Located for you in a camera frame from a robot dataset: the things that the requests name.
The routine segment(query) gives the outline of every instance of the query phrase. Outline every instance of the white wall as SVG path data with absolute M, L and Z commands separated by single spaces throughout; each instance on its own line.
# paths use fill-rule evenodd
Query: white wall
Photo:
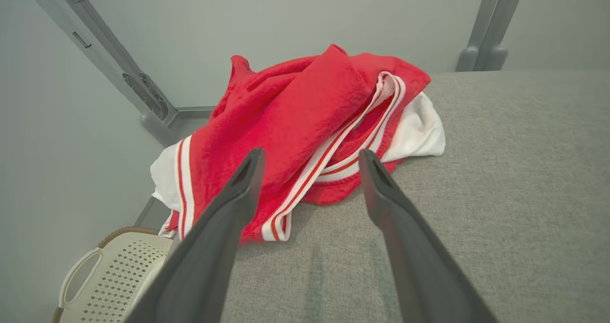
M 610 0 L 520 0 L 503 70 L 610 68 Z
M 174 106 L 216 105 L 241 54 L 255 71 L 324 52 L 453 71 L 481 0 L 90 0 Z
M 34 0 L 0 0 L 0 313 L 48 322 L 67 271 L 132 225 L 161 146 Z

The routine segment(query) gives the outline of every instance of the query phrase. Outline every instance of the red and white stripe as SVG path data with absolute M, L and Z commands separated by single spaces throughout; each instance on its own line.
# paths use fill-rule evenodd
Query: red and white stripe
M 178 211 L 178 233 L 180 234 L 181 240 L 184 239 L 184 236 L 193 226 L 194 199 L 190 175 L 190 141 L 191 136 L 180 141 L 176 156 L 177 188 L 180 190 L 180 197 L 182 200 L 181 210 Z
M 272 216 L 265 221 L 261 227 L 262 238 L 265 241 L 288 240 L 290 237 L 292 209 L 303 198 L 314 182 L 331 182 L 333 180 L 349 177 L 358 172 L 358 152 L 353 153 L 345 160 L 342 160 L 331 167 L 325 167 L 349 132 L 360 123 L 367 113 L 390 97 L 390 95 L 394 96 L 392 102 L 388 106 L 386 112 L 384 112 L 382 119 L 379 121 L 372 134 L 362 145 L 362 148 L 374 151 L 377 150 L 390 115 L 396 110 L 398 104 L 405 95 L 405 83 L 398 76 L 394 76 L 387 71 L 383 71 L 379 74 L 377 79 L 377 90 L 366 110 L 364 110 L 357 119 L 354 119 L 327 139 L 326 142 L 316 150 L 284 202 L 277 208 Z

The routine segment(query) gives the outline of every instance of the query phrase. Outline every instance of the white plastic basket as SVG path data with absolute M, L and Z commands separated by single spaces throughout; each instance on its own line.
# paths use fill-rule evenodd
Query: white plastic basket
M 172 240 L 152 229 L 117 230 L 69 271 L 52 323 L 120 323 L 161 270 Z

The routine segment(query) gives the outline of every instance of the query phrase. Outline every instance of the gray cushion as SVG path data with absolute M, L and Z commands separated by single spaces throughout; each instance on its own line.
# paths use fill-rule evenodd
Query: gray cushion
M 610 71 L 433 77 L 443 156 L 394 178 L 502 322 L 610 317 Z M 398 322 L 362 192 L 299 204 L 290 240 L 240 247 L 231 322 Z

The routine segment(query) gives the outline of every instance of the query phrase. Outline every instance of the red garment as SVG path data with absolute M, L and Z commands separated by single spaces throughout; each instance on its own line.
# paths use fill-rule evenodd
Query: red garment
M 242 242 L 287 240 L 299 200 L 329 204 L 349 195 L 360 184 L 357 152 L 366 147 L 381 158 L 406 104 L 430 82 L 398 58 L 349 57 L 336 45 L 258 73 L 241 56 L 231 61 L 229 86 L 208 125 L 178 147 L 183 210 L 168 230 L 181 238 L 248 152 L 263 148 L 259 206 Z

